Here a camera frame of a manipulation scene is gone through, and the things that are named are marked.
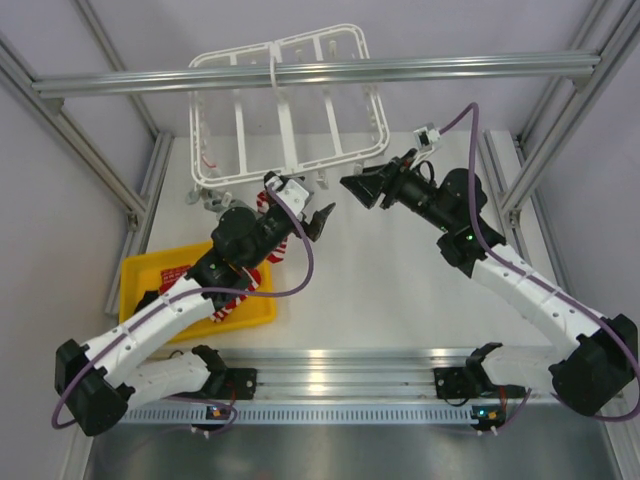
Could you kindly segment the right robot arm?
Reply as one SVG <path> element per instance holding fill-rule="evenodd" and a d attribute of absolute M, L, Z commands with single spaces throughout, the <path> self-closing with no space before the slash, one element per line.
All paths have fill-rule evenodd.
<path fill-rule="evenodd" d="M 414 156 L 409 151 L 340 183 L 367 209 L 400 204 L 438 228 L 445 261 L 501 297 L 551 344 L 493 342 L 475 349 L 463 369 L 470 395 L 521 387 L 549 393 L 580 415 L 598 416 L 639 369 L 635 323 L 622 314 L 604 317 L 536 272 L 481 218 L 487 197 L 477 175 L 455 168 L 436 183 Z"/>

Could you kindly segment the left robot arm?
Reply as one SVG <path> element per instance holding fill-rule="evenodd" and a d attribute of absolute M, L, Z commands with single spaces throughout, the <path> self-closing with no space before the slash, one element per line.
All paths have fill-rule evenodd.
<path fill-rule="evenodd" d="M 212 231 L 211 247 L 165 292 L 117 327 L 80 343 L 69 339 L 55 351 L 54 389 L 59 396 L 51 424 L 76 425 L 88 437 L 114 427 L 131 409 L 182 393 L 213 398 L 226 384 L 226 364 L 209 347 L 149 362 L 160 346 L 194 323 L 213 316 L 251 290 L 249 271 L 290 235 L 306 249 L 319 239 L 334 204 L 309 221 L 303 198 L 268 191 L 265 212 L 247 206 L 226 210 Z"/>

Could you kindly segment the red white striped sock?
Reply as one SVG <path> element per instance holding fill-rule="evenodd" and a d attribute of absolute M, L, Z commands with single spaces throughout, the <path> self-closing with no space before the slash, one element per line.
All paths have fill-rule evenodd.
<path fill-rule="evenodd" d="M 260 223 L 264 228 L 266 242 L 270 248 L 266 259 L 271 264 L 278 264 L 284 260 L 286 255 L 289 237 L 289 232 L 286 230 L 289 225 L 288 216 L 266 190 L 257 194 L 256 206 L 261 215 Z"/>

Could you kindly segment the white clip hanger rack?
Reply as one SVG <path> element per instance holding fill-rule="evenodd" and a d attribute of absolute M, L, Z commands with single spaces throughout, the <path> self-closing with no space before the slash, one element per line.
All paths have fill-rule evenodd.
<path fill-rule="evenodd" d="M 190 68 L 312 63 L 369 58 L 363 30 L 343 23 L 282 39 L 210 51 Z M 217 170 L 200 162 L 198 126 L 206 120 Z M 199 90 L 189 94 L 190 174 L 201 188 L 363 166 L 382 155 L 390 131 L 377 88 L 365 85 Z"/>

